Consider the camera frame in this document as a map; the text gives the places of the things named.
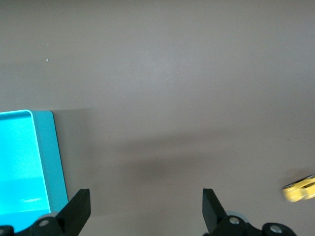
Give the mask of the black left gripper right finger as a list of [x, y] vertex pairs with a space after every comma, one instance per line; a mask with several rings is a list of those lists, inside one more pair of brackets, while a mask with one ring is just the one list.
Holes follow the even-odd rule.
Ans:
[[294, 236], [283, 224], [266, 223], [257, 229], [236, 215], [228, 215], [213, 189], [203, 189], [202, 214], [208, 232], [206, 236]]

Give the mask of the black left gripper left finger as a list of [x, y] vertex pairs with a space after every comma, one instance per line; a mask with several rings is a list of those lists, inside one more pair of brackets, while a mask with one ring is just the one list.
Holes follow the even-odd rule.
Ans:
[[89, 189], [80, 189], [56, 216], [35, 221], [28, 228], [15, 232], [12, 226], [0, 227], [2, 236], [77, 236], [91, 215]]

